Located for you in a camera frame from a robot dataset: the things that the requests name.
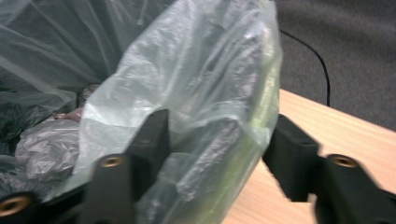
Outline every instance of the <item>black plastic bracket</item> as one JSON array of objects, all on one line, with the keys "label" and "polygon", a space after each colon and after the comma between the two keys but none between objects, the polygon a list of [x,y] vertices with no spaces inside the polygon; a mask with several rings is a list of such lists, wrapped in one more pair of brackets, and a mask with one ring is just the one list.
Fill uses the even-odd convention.
[{"label": "black plastic bracket", "polygon": [[132,160],[113,154],[97,162],[84,197],[79,224],[134,223]]},{"label": "black plastic bracket", "polygon": [[357,161],[317,153],[318,144],[280,115],[262,159],[291,201],[317,195],[319,224],[396,223],[396,196],[380,189]]}]

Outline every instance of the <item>black wire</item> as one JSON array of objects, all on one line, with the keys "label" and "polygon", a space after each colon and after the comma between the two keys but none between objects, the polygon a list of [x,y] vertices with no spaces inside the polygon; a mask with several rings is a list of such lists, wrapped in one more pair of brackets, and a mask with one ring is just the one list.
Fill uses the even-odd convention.
[{"label": "black wire", "polygon": [[329,74],[327,73],[326,63],[323,61],[323,59],[320,57],[320,55],[317,53],[317,51],[314,50],[314,48],[309,46],[307,43],[305,43],[303,40],[295,37],[294,35],[289,34],[286,31],[283,31],[283,30],[280,30],[280,33],[282,33],[282,34],[294,39],[295,41],[299,42],[300,44],[306,46],[308,49],[312,50],[312,52],[314,52],[314,54],[318,57],[318,59],[320,60],[321,65],[323,67],[324,76],[326,77],[326,83],[327,83],[327,101],[326,101],[326,105],[330,106],[330,94],[331,94],[332,87],[330,86],[330,79],[329,79]]}]

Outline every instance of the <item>wooden table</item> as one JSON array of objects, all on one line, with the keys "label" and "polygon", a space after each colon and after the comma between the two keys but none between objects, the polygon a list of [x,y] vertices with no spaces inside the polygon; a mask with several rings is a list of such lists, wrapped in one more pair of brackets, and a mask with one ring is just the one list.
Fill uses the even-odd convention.
[{"label": "wooden table", "polygon": [[[321,143],[321,155],[350,156],[381,188],[396,192],[395,132],[287,91],[280,91],[279,107],[281,114]],[[312,205],[290,203],[260,162],[223,223],[316,223]]]}]

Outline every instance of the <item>plastic wrap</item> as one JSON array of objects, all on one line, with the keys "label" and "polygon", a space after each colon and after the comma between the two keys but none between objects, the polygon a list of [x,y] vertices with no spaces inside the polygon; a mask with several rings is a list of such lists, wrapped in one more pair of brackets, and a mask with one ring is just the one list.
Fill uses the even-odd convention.
[{"label": "plastic wrap", "polygon": [[47,196],[49,191],[58,187],[61,182],[40,183],[27,177],[22,165],[15,157],[0,156],[0,198],[11,193],[32,191],[39,199]]},{"label": "plastic wrap", "polygon": [[12,155],[20,133],[52,112],[75,108],[76,95],[69,91],[63,94],[68,97],[67,102],[55,94],[0,91],[0,155]]},{"label": "plastic wrap", "polygon": [[78,123],[68,119],[45,121],[21,134],[15,150],[29,179],[65,180],[78,157]]},{"label": "plastic wrap", "polygon": [[141,223],[218,223],[268,146],[278,73],[273,1],[180,0],[129,47],[88,100],[61,193],[122,152],[146,116],[171,111],[173,153],[138,203]]},{"label": "plastic wrap", "polygon": [[0,90],[71,101],[112,75],[122,53],[173,0],[0,0]]}]

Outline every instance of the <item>plastic bag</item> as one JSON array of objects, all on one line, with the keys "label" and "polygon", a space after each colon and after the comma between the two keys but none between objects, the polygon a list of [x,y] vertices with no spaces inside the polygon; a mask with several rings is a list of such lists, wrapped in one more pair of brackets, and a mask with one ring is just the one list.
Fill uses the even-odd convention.
[{"label": "plastic bag", "polygon": [[78,157],[78,123],[68,119],[45,121],[21,134],[15,157],[26,166],[29,179],[65,180]]},{"label": "plastic bag", "polygon": [[173,153],[138,203],[142,223],[220,222],[276,124],[281,51],[273,1],[180,0],[88,100],[74,174],[122,152],[146,116],[171,111]]},{"label": "plastic bag", "polygon": [[18,164],[15,157],[9,156],[0,156],[0,179],[0,198],[11,193],[33,191],[39,199],[43,199],[61,184],[59,181],[40,183],[29,179],[23,166]]}]

